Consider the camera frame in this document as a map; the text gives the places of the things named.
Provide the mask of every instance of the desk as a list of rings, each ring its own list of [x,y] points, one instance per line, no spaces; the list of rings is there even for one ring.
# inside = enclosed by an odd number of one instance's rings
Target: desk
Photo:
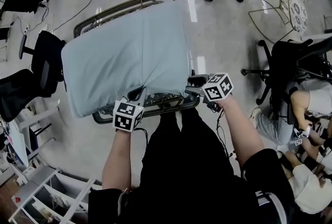
[[[18,118],[15,118],[9,125],[9,135],[8,140],[13,147],[15,153],[24,164],[25,167],[29,166],[29,160],[34,158],[38,153],[51,142],[55,141],[54,138],[51,138],[49,141],[38,147],[35,151],[31,150],[30,145],[30,132],[29,127],[36,124],[38,121],[54,114],[59,108],[57,106],[52,106],[47,111],[44,111],[40,114],[33,115],[28,119],[19,122]],[[30,154],[26,154],[26,148],[30,151]]]

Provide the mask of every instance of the wrist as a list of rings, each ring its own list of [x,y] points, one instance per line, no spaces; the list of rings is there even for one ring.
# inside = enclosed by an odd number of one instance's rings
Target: wrist
[[[224,100],[217,101],[217,103],[222,109],[225,110],[228,107],[230,107],[232,104],[236,103],[236,101],[233,98],[233,96],[230,95],[227,98],[225,98]]]
[[[115,132],[116,132],[116,134],[119,134],[119,135],[125,135],[125,136],[130,136],[131,135],[131,132],[124,131],[124,130],[121,130],[121,129],[116,129]]]

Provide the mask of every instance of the black pants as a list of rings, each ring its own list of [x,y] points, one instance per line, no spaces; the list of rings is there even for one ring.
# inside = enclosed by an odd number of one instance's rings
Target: black pants
[[[162,114],[160,124],[147,146],[141,172],[141,187],[158,188],[160,185],[182,184],[195,177],[233,175],[232,166],[216,134],[198,115],[196,109],[182,111],[182,130],[177,126],[175,113]]]

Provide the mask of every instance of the patterned cushion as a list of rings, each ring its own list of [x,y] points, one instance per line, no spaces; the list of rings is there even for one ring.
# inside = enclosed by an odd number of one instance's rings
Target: patterned cushion
[[[291,10],[290,21],[294,29],[299,33],[303,33],[308,26],[308,17],[304,2],[302,0],[289,0],[289,6]],[[281,3],[281,9],[289,20],[288,0]]]

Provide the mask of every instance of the white shirt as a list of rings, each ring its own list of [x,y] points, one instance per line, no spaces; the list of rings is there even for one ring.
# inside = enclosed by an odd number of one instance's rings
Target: white shirt
[[[326,179],[325,186],[304,164],[293,169],[293,177],[289,179],[294,192],[295,202],[300,209],[308,214],[322,211],[332,201],[332,182]]]

